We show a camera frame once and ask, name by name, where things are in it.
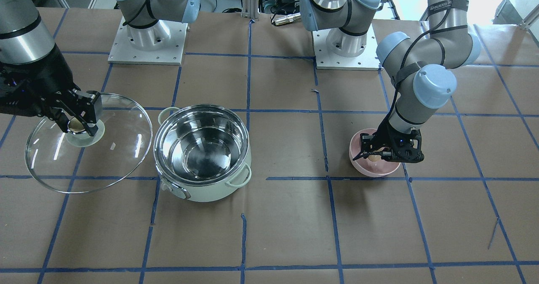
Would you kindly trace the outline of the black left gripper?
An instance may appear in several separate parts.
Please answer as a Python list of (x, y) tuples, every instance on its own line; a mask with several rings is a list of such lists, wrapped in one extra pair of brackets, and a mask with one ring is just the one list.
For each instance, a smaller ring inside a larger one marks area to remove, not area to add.
[(360, 152), (353, 157), (353, 161), (364, 158), (373, 162), (419, 163), (425, 158), (419, 129), (401, 133), (391, 127), (388, 121), (383, 121), (372, 135), (360, 134), (360, 140)]

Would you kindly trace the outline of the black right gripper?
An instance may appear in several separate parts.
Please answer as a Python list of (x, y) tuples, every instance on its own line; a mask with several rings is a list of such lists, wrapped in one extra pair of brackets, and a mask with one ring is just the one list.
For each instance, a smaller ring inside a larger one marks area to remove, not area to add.
[(57, 45), (43, 58), (23, 65), (1, 63), (0, 112), (21, 117), (46, 117), (69, 132), (76, 119), (76, 134), (96, 136), (101, 116), (101, 94), (82, 93)]

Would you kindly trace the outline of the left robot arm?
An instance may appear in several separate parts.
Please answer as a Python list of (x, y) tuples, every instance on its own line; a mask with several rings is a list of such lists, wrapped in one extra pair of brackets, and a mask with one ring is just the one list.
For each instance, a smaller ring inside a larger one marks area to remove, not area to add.
[[(480, 54), (479, 39), (467, 25), (468, 0), (427, 0), (429, 29), (412, 39), (394, 32), (382, 39), (376, 55), (391, 77), (395, 94), (392, 106), (377, 130), (360, 136), (353, 160), (379, 156), (384, 161), (423, 161), (420, 127), (443, 107), (457, 87), (451, 72), (474, 62)], [(335, 52), (360, 54), (342, 46), (363, 40), (382, 0), (300, 0), (302, 23), (308, 31), (329, 29)]]

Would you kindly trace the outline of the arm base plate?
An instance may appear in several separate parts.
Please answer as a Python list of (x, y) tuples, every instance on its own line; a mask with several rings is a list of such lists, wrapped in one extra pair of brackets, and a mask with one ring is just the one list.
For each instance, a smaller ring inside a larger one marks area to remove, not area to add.
[(135, 29), (121, 18), (108, 61), (112, 64), (182, 64), (188, 23), (158, 21), (153, 27)]
[(377, 71), (380, 67), (372, 26), (360, 36), (347, 35), (338, 28), (313, 31), (312, 44), (317, 69)]

